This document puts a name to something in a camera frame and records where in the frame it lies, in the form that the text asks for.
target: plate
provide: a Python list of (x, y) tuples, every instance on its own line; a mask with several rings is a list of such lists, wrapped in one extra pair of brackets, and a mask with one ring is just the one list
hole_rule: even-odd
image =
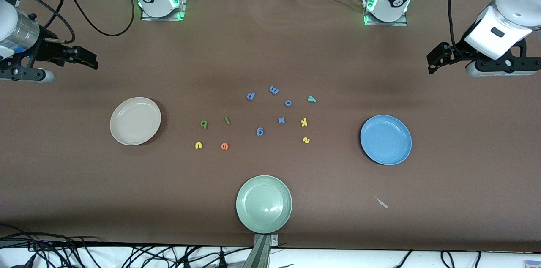
[(249, 230), (259, 234), (273, 233), (290, 218), (291, 193), (276, 177), (255, 176), (238, 191), (236, 209), (238, 218)]
[(360, 140), (365, 153), (386, 166), (406, 160), (412, 147), (410, 131), (400, 120), (389, 115), (368, 119), (361, 129)]
[(154, 101), (135, 97), (122, 102), (112, 112), (109, 128), (123, 145), (140, 145), (156, 134), (162, 115)]

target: green plate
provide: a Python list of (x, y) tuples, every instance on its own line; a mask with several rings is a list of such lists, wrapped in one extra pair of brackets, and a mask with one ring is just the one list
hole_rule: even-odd
[(245, 227), (259, 234), (273, 233), (290, 218), (291, 193), (276, 177), (255, 176), (238, 191), (236, 207)]

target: cable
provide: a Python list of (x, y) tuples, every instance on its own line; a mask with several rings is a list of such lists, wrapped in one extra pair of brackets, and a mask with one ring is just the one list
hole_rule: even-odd
[[(445, 260), (443, 259), (443, 254), (444, 253), (447, 253), (448, 256), (449, 256), (449, 259), (451, 260), (451, 265), (449, 266), (447, 264), (447, 262), (445, 262)], [(443, 264), (445, 265), (445, 267), (447, 268), (454, 268), (454, 261), (453, 261), (453, 257), (451, 256), (451, 253), (449, 251), (440, 251), (440, 259), (441, 259), (441, 262), (443, 262)]]
[(130, 29), (131, 27), (131, 24), (133, 24), (134, 22), (134, 17), (135, 17), (135, 5), (134, 5), (134, 1), (133, 0), (130, 0), (131, 2), (131, 19), (130, 19), (130, 23), (128, 24), (128, 26), (120, 31), (119, 33), (105, 33), (104, 31), (101, 31), (98, 27), (96, 27), (96, 25), (94, 25), (92, 23), (92, 21), (88, 18), (87, 14), (85, 14), (85, 11), (83, 10), (83, 8), (81, 8), (81, 6), (79, 5), (79, 2), (77, 2), (77, 0), (73, 0), (75, 2), (75, 6), (77, 6), (77, 8), (79, 8), (79, 11), (81, 12), (81, 14), (83, 14), (83, 17), (85, 17), (85, 20), (92, 26), (92, 28), (94, 30), (96, 30), (98, 33), (101, 33), (102, 35), (104, 36), (108, 36), (108, 37), (118, 37), (120, 35), (123, 35), (126, 31), (128, 31), (128, 29)]
[(134, 254), (135, 254), (135, 248), (132, 248), (130, 256), (124, 261), (124, 263), (122, 263), (122, 266), (120, 266), (120, 267), (124, 268), (124, 266), (128, 263), (128, 261), (131, 259), (131, 257), (134, 256)]
[(203, 246), (195, 246), (193, 249), (191, 249), (190, 251), (188, 251), (188, 247), (186, 247), (186, 250), (184, 250), (184, 256), (181, 257), (180, 259), (176, 260), (174, 263), (172, 263), (169, 268), (177, 268), (178, 266), (180, 266), (180, 264), (183, 264), (184, 262), (187, 261), (188, 257), (193, 253), (195, 252), (197, 249), (200, 249), (200, 248), (203, 248)]
[[(243, 250), (248, 250), (248, 249), (252, 249), (252, 247), (246, 247), (246, 248), (241, 248), (241, 249), (237, 249), (237, 250), (233, 250), (233, 251), (230, 251), (228, 253), (224, 253), (224, 258), (232, 253), (235, 253), (235, 252), (238, 252), (238, 251), (243, 251)], [(201, 267), (201, 268), (207, 268), (208, 266), (210, 266), (212, 263), (216, 262), (217, 260), (219, 260), (221, 257), (218, 257), (218, 258), (215, 258), (214, 260), (211, 260), (210, 262), (208, 262), (205, 266)]]
[(169, 263), (170, 262), (173, 262), (173, 260), (170, 260), (166, 257), (163, 257), (163, 256), (160, 256), (160, 254), (166, 252), (167, 250), (169, 249), (173, 249), (174, 248), (174, 245), (170, 245), (169, 247), (167, 248), (164, 248), (162, 249), (160, 252), (158, 252), (157, 254), (154, 254), (152, 257), (150, 258), (147, 258), (146, 260), (143, 261), (143, 264), (141, 265), (141, 268), (144, 268), (148, 263), (150, 263), (152, 260), (163, 260), (165, 262), (167, 262), (167, 266), (169, 266)]
[[(56, 12), (60, 12), (62, 5), (64, 5), (64, 0), (60, 0), (60, 2), (58, 2), (58, 6), (56, 6)], [(55, 18), (56, 18), (56, 14), (53, 14), (52, 17), (47, 21), (47, 23), (43, 25), (43, 27), (48, 28), (49, 25), (51, 25), (52, 21), (55, 20)]]
[[(74, 240), (74, 239), (80, 239), (81, 240), (80, 243), (82, 244), (82, 247), (85, 249), (85, 251), (87, 251), (87, 253), (89, 254), (89, 257), (91, 257), (94, 264), (98, 268), (101, 268), (100, 264), (96, 261), (96, 259), (93, 257), (93, 255), (87, 248), (85, 240), (84, 240), (85, 237), (66, 237), (63, 235), (53, 235), (53, 234), (44, 233), (44, 232), (25, 232), (21, 228), (17, 228), (15, 226), (6, 225), (6, 224), (0, 224), (0, 226), (12, 228), (19, 232), (12, 235), (6, 235), (0, 238), (0, 241), (26, 241), (29, 251), (30, 252), (33, 251), (35, 252), (37, 256), (40, 256), (41, 258), (43, 258), (43, 260), (46, 261), (47, 267), (50, 267), (50, 266), (55, 267), (46, 256), (46, 252), (53, 252), (54, 254), (56, 254), (56, 256), (58, 256), (62, 264), (61, 265), (62, 268), (75, 268), (75, 266), (70, 263), (69, 258), (72, 256), (77, 260), (77, 262), (79, 262), (79, 265), (77, 266), (81, 268), (85, 268), (85, 265), (83, 264), (83, 261), (81, 260), (81, 256), (79, 255), (79, 252), (77, 251), (77, 248), (79, 248), (75, 244), (77, 243), (77, 241)], [(59, 238), (59, 239), (65, 240), (66, 242), (61, 242), (60, 251), (62, 251), (64, 253), (64, 256), (66, 257), (65, 258), (62, 257), (62, 255), (56, 249), (58, 248), (55, 246), (58, 244), (57, 241), (39, 241), (38, 236), (46, 236), (46, 237)], [(3, 246), (2, 248), (6, 248), (6, 247), (13, 247), (13, 245)], [(69, 249), (71, 251), (69, 255), (66, 252), (66, 249)]]
[(477, 260), (475, 261), (474, 268), (477, 268), (477, 266), (479, 265), (479, 261), (481, 260), (481, 251), (477, 251), (477, 254)]
[(404, 256), (404, 258), (402, 258), (402, 262), (400, 262), (400, 264), (398, 264), (398, 266), (394, 266), (394, 268), (402, 268), (402, 266), (404, 265), (404, 263), (406, 262), (407, 258), (410, 256), (410, 254), (413, 252), (413, 250), (410, 250), (406, 253), (406, 255)]
[(54, 10), (47, 3), (43, 2), (42, 0), (35, 0), (35, 1), (38, 2), (39, 4), (41, 4), (42, 6), (44, 6), (45, 8), (47, 8), (54, 15), (56, 15), (60, 19), (60, 21), (62, 21), (62, 23), (64, 23), (64, 25), (66, 25), (69, 32), (71, 33), (71, 39), (69, 39), (69, 40), (59, 40), (59, 39), (48, 39), (48, 38), (46, 38), (45, 41), (58, 42), (58, 43), (63, 43), (63, 44), (73, 43), (75, 41), (75, 31), (73, 31), (73, 28), (71, 28), (68, 21), (66, 21), (66, 19), (63, 16), (61, 16), (60, 13), (58, 13), (58, 11)]
[(128, 258), (128, 260), (126, 260), (126, 261), (124, 262), (124, 264), (122, 264), (122, 267), (121, 267), (121, 268), (130, 268), (131, 264), (133, 264), (133, 263), (135, 262), (135, 260), (137, 260), (137, 259), (138, 259), (139, 257), (141, 257), (143, 254), (145, 254), (146, 252), (148, 252), (148, 251), (150, 251), (150, 250), (152, 250), (152, 249), (154, 249), (154, 248), (155, 248), (155, 246), (151, 246), (151, 247), (148, 247), (148, 249), (144, 250), (144, 248), (138, 249), (138, 248), (136, 248), (136, 247), (133, 247), (133, 249), (137, 249), (137, 250), (142, 251), (141, 254), (139, 254), (138, 256), (136, 256), (135, 258), (133, 258), (133, 260), (130, 260), (130, 262), (127, 264), (127, 266), (124, 266), (124, 265), (126, 265), (126, 262), (127, 262), (129, 259), (131, 259), (131, 257), (133, 257), (133, 255), (135, 255), (135, 253), (132, 253), (132, 255)]
[(191, 263), (191, 262), (196, 262), (196, 261), (198, 261), (198, 260), (202, 260), (202, 259), (207, 258), (207, 257), (209, 257), (209, 256), (219, 256), (219, 255), (220, 255), (220, 253), (218, 253), (218, 252), (213, 252), (213, 253), (209, 253), (209, 254), (207, 254), (207, 255), (205, 255), (205, 256), (201, 256), (201, 257), (199, 257), (199, 258), (194, 258), (193, 260), (188, 260), (188, 262), (189, 262), (189, 263)]
[(448, 3), (447, 3), (447, 13), (448, 13), (448, 16), (449, 16), (449, 33), (451, 35), (451, 44), (453, 45), (454, 50), (456, 50), (456, 52), (458, 52), (458, 54), (460, 56), (464, 57), (462, 52), (460, 52), (460, 50), (456, 49), (456, 43), (454, 42), (453, 17), (452, 17), (452, 14), (451, 14), (451, 0), (448, 0)]
[(220, 253), (218, 253), (218, 257), (220, 258), (218, 268), (227, 268), (226, 256), (224, 255), (224, 247), (220, 247)]
[(175, 256), (175, 262), (178, 261), (178, 257), (176, 256), (176, 252), (175, 252), (174, 248), (172, 249), (172, 254)]

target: white floor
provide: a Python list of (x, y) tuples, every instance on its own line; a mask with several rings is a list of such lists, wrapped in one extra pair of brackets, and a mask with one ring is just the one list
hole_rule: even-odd
[[(157, 253), (163, 247), (152, 249), (151, 252)], [(184, 255), (184, 247), (176, 247), (175, 252), (178, 257)], [(235, 247), (224, 248), (224, 252), (237, 249)], [(130, 247), (90, 247), (89, 251), (100, 264), (101, 268), (120, 268), (125, 260), (131, 255)], [(217, 247), (205, 247), (195, 251), (190, 258), (195, 259), (205, 254), (218, 252)], [(406, 251), (385, 251), (385, 250), (334, 250), (334, 249), (273, 249), (270, 256), (269, 268), (394, 268), (396, 267)], [(91, 260), (84, 249), (79, 249), (81, 259), (87, 268), (97, 268), (98, 266)], [(234, 253), (226, 257), (228, 263), (243, 262), (249, 254), (249, 250)], [(456, 268), (473, 268), (477, 253), (475, 252), (452, 252)], [(10, 268), (16, 265), (23, 265), (31, 257), (32, 253), (26, 248), (0, 249), (0, 268)], [(172, 250), (163, 254), (167, 258), (174, 259)], [(130, 267), (140, 268), (143, 261), (150, 258), (149, 255), (139, 257)], [(55, 266), (60, 267), (60, 262), (54, 255), (50, 255), (50, 260)], [(192, 268), (200, 268), (209, 263), (216, 256), (205, 258), (197, 262), (191, 262)], [(501, 253), (501, 252), (483, 252), (479, 268), (529, 268), (525, 266), (525, 260), (541, 261), (541, 254), (527, 253)], [(164, 260), (152, 260), (145, 268), (168, 268), (168, 263)], [(34, 268), (46, 268), (44, 260), (37, 258)], [(402, 268), (446, 268), (441, 262), (438, 251), (413, 251), (406, 260)]]

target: brown table surface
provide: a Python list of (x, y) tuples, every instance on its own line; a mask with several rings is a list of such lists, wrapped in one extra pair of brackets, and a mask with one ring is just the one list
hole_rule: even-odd
[[(105, 31), (129, 21), (129, 0), (79, 1)], [(457, 37), (489, 1), (454, 0)], [(54, 83), (0, 83), (0, 221), (107, 241), (251, 245), (236, 194), (269, 174), (292, 193), (278, 231), (287, 247), (541, 251), (541, 75), (474, 79), (464, 63), (429, 75), (425, 56), (449, 41), (446, 4), (415, 0), (408, 27), (376, 27), (363, 25), (359, 0), (189, 0), (183, 22), (136, 20), (108, 38), (66, 0), (75, 44), (100, 68), (40, 64)], [(32, 0), (21, 8), (41, 24), (50, 16)], [(68, 37), (58, 19), (50, 29)], [(136, 96), (155, 100), (163, 122), (129, 147), (109, 120)], [(360, 148), (377, 114), (411, 132), (398, 166)]]

